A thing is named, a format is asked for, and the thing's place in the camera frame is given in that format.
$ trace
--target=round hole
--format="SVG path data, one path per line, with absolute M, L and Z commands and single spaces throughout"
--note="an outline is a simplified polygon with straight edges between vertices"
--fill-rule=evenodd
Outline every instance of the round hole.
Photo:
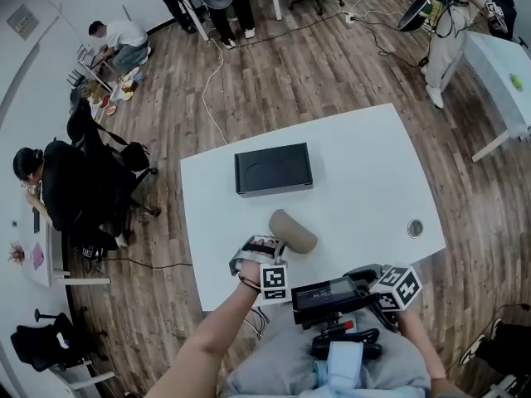
M 410 223 L 407 225 L 407 234 L 413 239 L 419 237 L 423 231 L 424 225 L 420 220 L 410 221 Z

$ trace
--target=blue jeans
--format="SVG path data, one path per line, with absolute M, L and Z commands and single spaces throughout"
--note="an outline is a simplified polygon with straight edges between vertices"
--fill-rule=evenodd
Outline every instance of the blue jeans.
M 149 40 L 140 46 L 125 44 L 119 48 L 119 53 L 113 59 L 113 67 L 119 74 L 128 72 L 139 65 L 140 61 L 148 55 Z

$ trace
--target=beige cylinder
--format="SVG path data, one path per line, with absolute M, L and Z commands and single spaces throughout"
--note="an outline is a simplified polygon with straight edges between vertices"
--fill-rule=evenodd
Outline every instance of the beige cylinder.
M 300 254 L 308 254 L 317 245 L 317 236 L 306 230 L 283 209 L 273 212 L 269 219 L 269 229 L 275 237 L 285 240 L 292 250 Z

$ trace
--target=black box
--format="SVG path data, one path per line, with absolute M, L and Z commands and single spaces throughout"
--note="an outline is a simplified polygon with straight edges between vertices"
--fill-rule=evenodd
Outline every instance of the black box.
M 314 185 L 306 143 L 234 155 L 236 193 L 243 197 L 310 189 Z

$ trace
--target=small plant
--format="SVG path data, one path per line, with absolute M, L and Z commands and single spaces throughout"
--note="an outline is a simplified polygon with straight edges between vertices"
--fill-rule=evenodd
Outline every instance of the small plant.
M 11 243 L 11 249 L 9 250 L 9 260 L 13 261 L 15 264 L 22 265 L 24 262 L 24 249 L 20 246 L 19 243 Z

